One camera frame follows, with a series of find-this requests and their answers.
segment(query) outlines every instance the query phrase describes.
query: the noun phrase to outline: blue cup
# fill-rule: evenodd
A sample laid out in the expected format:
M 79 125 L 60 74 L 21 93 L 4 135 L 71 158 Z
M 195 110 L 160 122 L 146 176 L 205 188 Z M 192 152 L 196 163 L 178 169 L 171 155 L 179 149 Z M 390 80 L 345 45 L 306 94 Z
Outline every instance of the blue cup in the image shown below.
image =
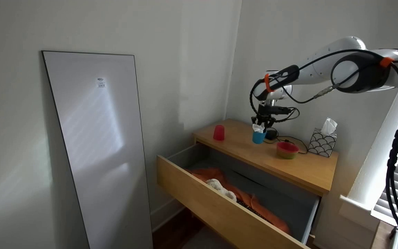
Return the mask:
M 253 143 L 255 144 L 261 144 L 264 141 L 265 135 L 267 133 L 260 133 L 260 132 L 253 132 Z

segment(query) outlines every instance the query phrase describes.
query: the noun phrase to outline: bowl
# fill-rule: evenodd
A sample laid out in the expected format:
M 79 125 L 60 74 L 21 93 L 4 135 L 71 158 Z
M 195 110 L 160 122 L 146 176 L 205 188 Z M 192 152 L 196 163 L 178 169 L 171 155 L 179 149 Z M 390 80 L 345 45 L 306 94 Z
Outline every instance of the bowl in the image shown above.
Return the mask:
M 279 142 L 276 145 L 276 153 L 285 159 L 293 159 L 299 153 L 299 147 L 289 142 Z

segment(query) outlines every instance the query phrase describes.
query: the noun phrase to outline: white board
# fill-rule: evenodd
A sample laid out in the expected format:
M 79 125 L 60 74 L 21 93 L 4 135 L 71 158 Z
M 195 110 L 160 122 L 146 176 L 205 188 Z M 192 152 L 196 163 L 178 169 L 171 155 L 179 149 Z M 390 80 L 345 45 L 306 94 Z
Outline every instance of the white board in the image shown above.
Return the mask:
M 134 56 L 42 55 L 90 248 L 152 248 Z

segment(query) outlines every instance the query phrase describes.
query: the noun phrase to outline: label sticker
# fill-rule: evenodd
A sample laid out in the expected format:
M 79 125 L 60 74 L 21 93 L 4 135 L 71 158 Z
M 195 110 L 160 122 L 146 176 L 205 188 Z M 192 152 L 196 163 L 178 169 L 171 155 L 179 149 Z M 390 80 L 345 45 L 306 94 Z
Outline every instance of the label sticker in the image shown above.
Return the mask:
M 105 88 L 105 79 L 97 78 L 96 84 L 98 85 L 98 88 Z

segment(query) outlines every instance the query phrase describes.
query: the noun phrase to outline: drawer front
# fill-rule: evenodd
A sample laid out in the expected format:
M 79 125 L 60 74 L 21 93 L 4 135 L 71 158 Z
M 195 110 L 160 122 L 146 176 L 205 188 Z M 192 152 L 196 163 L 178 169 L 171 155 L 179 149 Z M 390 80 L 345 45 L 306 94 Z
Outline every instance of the drawer front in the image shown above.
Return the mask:
M 157 166 L 158 184 L 238 248 L 308 248 L 168 159 Z

